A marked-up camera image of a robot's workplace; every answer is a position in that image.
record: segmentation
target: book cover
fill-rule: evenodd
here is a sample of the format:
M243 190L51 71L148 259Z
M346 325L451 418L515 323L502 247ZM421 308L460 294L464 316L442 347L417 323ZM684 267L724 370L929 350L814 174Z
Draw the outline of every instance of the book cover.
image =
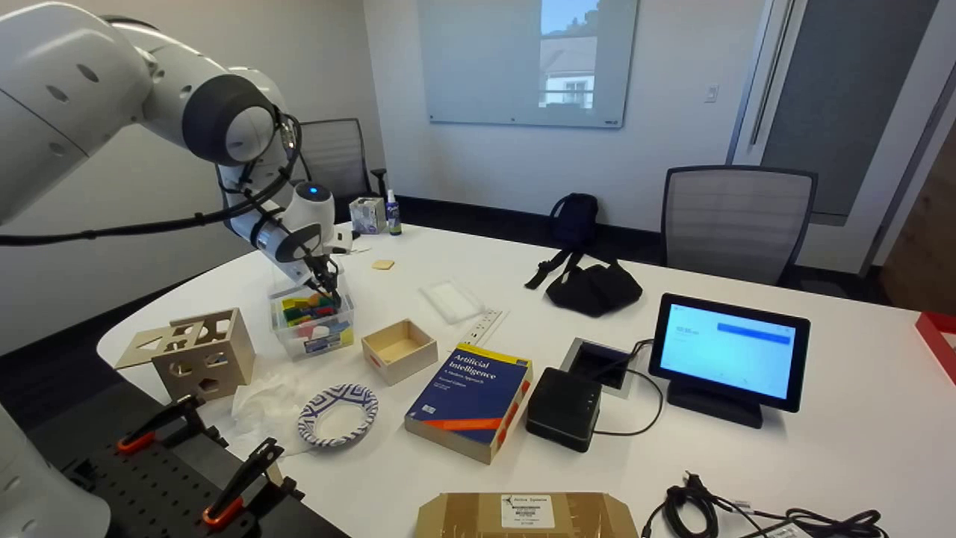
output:
M408 430L490 464L530 391L526 358L460 344L408 413Z

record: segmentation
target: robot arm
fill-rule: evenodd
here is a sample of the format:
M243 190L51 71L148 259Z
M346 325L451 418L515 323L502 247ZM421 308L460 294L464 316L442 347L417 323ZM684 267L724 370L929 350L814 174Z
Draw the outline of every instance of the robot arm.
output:
M69 2L0 16L0 225L140 122L218 163L225 204L246 205L230 216L237 235L290 277L329 286L329 256L314 241L321 228L290 231L285 222L297 219L255 198L293 171L300 122L282 105L266 74L225 68L148 25L107 25Z

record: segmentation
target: office chair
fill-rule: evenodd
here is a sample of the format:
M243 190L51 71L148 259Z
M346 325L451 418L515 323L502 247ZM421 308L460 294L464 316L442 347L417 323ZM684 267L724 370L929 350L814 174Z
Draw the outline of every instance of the office chair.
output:
M816 174L672 166L663 190L663 264L780 285L801 252Z
M335 222L349 222L355 198L385 198L385 166L369 171L358 116L303 122L303 166L335 193Z

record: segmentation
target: white table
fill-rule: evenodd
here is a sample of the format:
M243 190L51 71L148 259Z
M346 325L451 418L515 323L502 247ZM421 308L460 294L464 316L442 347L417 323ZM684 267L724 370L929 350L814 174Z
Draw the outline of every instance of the white table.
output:
M208 403L203 418L221 428L240 458L263 435L278 435L287 444L282 470L300 480L306 506L363 538L414 534L420 506L450 489L605 489L627 503L635 522L642 527L684 473L699 473L715 492L747 500L762 512L801 506L850 516L880 509L892 534L953 534L956 512L948 506L956 500L956 386L919 334L914 310L626 264L645 296L620 313L590 320L553 308L544 286L539 294L523 286L551 253L520 241L408 228L403 235L363 235L355 253L339 259L355 298L358 338L414 316L439 340L445 358L466 328L450 325L421 286L450 282L505 310L484 344L532 358L539 374L562 365L574 338L632 350L638 338L654 331L660 294L807 316L814 334L804 410L798 415L766 410L766 428L751 430L668 407L651 432L596 435L585 455L517 425L494 465L484 465L402 428L438 365L385 386L366 365L358 344L321 358L287 358L270 328L266 301L285 274L263 253L225 264L140 308L100 340L100 356L118 365L133 334L145 328L240 308L258 350L255 383L237 397ZM394 259L394 270L381 273L376 259ZM122 374L155 401L172 401L149 365ZM293 432L297 413L339 383L372 386L384 403L381 422L345 455L309 450ZM645 425L651 413L654 391L635 383L627 401L605 397L599 428L627 430ZM721 527L726 534L751 533L742 516L724 515Z

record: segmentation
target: white wall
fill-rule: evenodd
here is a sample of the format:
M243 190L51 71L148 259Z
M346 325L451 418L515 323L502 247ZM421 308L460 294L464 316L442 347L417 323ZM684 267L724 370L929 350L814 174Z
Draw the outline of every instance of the white wall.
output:
M0 0L0 11L18 7L28 0ZM372 162L384 162L363 2L81 0L81 7L145 19L228 65L258 65L303 120L358 116L369 128ZM218 208L214 166L145 128L127 128L0 234L106 228L194 208ZM0 247L0 352L191 277L243 252L249 247L225 228Z
M376 105L402 193L547 213L596 190L605 222L660 225L668 166L726 159L762 0L639 0L623 131L430 126L420 0L366 0Z

